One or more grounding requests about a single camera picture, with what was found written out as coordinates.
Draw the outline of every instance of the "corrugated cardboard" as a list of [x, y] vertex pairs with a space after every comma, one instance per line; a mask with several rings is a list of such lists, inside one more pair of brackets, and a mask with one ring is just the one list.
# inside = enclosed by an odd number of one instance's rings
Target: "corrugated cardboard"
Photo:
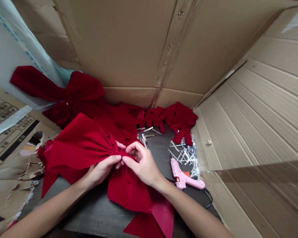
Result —
[[12, 0], [50, 57], [61, 67], [81, 70], [53, 0]]
[[[0, 127], [25, 106], [0, 88]], [[35, 111], [16, 121], [0, 133], [0, 234], [18, 217], [37, 185], [36, 181], [25, 180], [35, 179], [43, 173], [43, 164], [37, 155], [21, 156], [20, 150], [36, 132], [42, 132], [42, 139], [46, 141], [61, 131]]]
[[37, 181], [0, 180], [0, 235], [18, 217]]
[[13, 2], [60, 66], [82, 69], [105, 87], [158, 88], [150, 107], [173, 100], [166, 98], [164, 89], [184, 92], [179, 95], [197, 93], [179, 99], [191, 108], [198, 94], [200, 100], [210, 93], [283, 8], [298, 4], [290, 0]]
[[268, 28], [270, 17], [290, 4], [275, 0], [202, 1], [163, 87], [206, 94], [249, 50], [249, 42], [254, 43]]
[[246, 64], [194, 110], [203, 171], [298, 160], [298, 27], [278, 38], [295, 11], [283, 12]]
[[[25, 104], [0, 88], [0, 124]], [[31, 111], [15, 125], [0, 134], [0, 160], [4, 161], [14, 151], [21, 150], [38, 131], [54, 137], [61, 129], [42, 114]]]
[[173, 89], [161, 89], [155, 101], [154, 107], [159, 106], [166, 108], [180, 101], [183, 105], [189, 108], [193, 108], [202, 96], [203, 94], [196, 94]]
[[56, 1], [83, 72], [104, 87], [152, 87], [175, 0]]
[[[69, 67], [78, 58], [109, 102], [144, 108], [202, 102], [192, 129], [200, 170], [235, 237], [298, 237], [298, 8], [269, 27], [298, 2], [55, 3], [37, 5], [62, 15], [75, 57], [67, 43], [50, 54]], [[61, 42], [66, 37], [56, 21]], [[49, 28], [40, 33], [42, 42], [53, 38]], [[57, 46], [51, 42], [44, 47]], [[9, 167], [11, 176], [27, 176], [19, 169], [25, 167]]]
[[235, 238], [262, 238], [241, 205], [216, 172], [201, 175], [213, 197], [213, 205]]
[[128, 104], [149, 108], [156, 88], [104, 87], [105, 98], [109, 103], [118, 104], [123, 101]]
[[298, 237], [298, 161], [217, 173], [263, 237]]

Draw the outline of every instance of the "table surface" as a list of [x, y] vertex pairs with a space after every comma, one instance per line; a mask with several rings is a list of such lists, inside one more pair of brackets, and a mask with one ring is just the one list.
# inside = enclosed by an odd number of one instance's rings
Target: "table surface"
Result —
[[[173, 147], [170, 147], [170, 141], [174, 136], [174, 132], [166, 125], [166, 133], [163, 135], [156, 134], [153, 131], [148, 131], [144, 134], [155, 134], [154, 137], [147, 138], [148, 148], [151, 150], [161, 173], [168, 179], [174, 179], [170, 166], [170, 153], [168, 151], [170, 149], [174, 155], [178, 154]], [[183, 171], [191, 171], [192, 169], [191, 166], [180, 165], [180, 167]], [[41, 178], [39, 185], [34, 189], [33, 197], [23, 208], [19, 219], [22, 219], [48, 199], [70, 186], [64, 178], [59, 177], [44, 198], [41, 199], [42, 185], [43, 180]], [[108, 180], [105, 180], [101, 185], [88, 192], [62, 221], [59, 225], [60, 228], [108, 238], [135, 237], [124, 233], [123, 230], [135, 217], [136, 212], [129, 211], [111, 202], [107, 198], [107, 186]], [[210, 203], [206, 194], [201, 190], [187, 186], [183, 191], [202, 206]], [[209, 207], [208, 211], [220, 219], [213, 206]], [[190, 237], [188, 227], [177, 212], [174, 217], [173, 237]]]

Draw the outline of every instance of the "cardboard wall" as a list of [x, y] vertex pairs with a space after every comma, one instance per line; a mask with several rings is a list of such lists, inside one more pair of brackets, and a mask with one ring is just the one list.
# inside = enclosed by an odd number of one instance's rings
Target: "cardboard wall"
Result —
[[81, 70], [53, 0], [12, 0], [51, 58], [61, 67]]
[[298, 238], [298, 161], [203, 177], [216, 210], [236, 238]]
[[109, 101], [144, 108], [175, 101], [193, 108], [267, 29], [267, 22], [283, 8], [298, 4], [291, 0], [13, 2], [57, 63], [73, 69], [79, 63], [78, 69], [107, 88]]
[[298, 26], [287, 28], [297, 14], [283, 12], [247, 63], [194, 110], [201, 171], [298, 160]]

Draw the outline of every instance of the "pile of red bows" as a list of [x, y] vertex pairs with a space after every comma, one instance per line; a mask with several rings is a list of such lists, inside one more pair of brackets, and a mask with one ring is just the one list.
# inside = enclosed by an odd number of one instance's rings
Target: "pile of red bows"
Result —
[[[140, 128], [152, 123], [165, 133], [164, 123], [175, 132], [176, 143], [185, 136], [192, 144], [190, 128], [197, 116], [181, 103], [167, 109], [144, 110], [120, 103], [109, 105], [100, 82], [75, 71], [66, 89], [56, 86], [32, 66], [17, 67], [11, 83], [33, 97], [57, 103], [43, 114], [64, 130], [54, 141], [40, 147], [38, 155], [46, 166], [42, 196], [61, 175], [68, 182], [80, 179], [91, 165], [110, 155], [126, 155], [115, 142], [129, 145], [137, 140]], [[125, 232], [140, 237], [171, 237], [173, 209], [154, 189], [148, 188], [127, 166], [114, 170], [109, 179], [108, 198], [126, 209], [139, 212]]]
[[173, 141], [180, 144], [182, 138], [185, 138], [187, 145], [192, 145], [190, 129], [195, 125], [198, 116], [193, 113], [193, 110], [184, 106], [180, 102], [173, 104], [166, 109], [157, 107], [146, 110], [145, 113], [146, 126], [151, 127], [152, 123], [154, 126], [159, 126], [160, 131], [164, 134], [165, 125], [164, 120], [170, 128], [176, 132], [176, 136]]

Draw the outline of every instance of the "pink glue gun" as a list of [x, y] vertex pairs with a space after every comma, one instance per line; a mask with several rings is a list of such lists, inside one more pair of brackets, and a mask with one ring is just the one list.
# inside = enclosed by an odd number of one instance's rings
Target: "pink glue gun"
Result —
[[205, 183], [203, 182], [203, 180], [192, 179], [190, 178], [189, 172], [182, 172], [178, 162], [174, 158], [171, 159], [171, 168], [172, 168], [173, 177], [176, 178], [175, 184], [177, 188], [179, 189], [186, 188], [186, 185], [185, 185], [186, 183], [198, 189], [205, 188]]

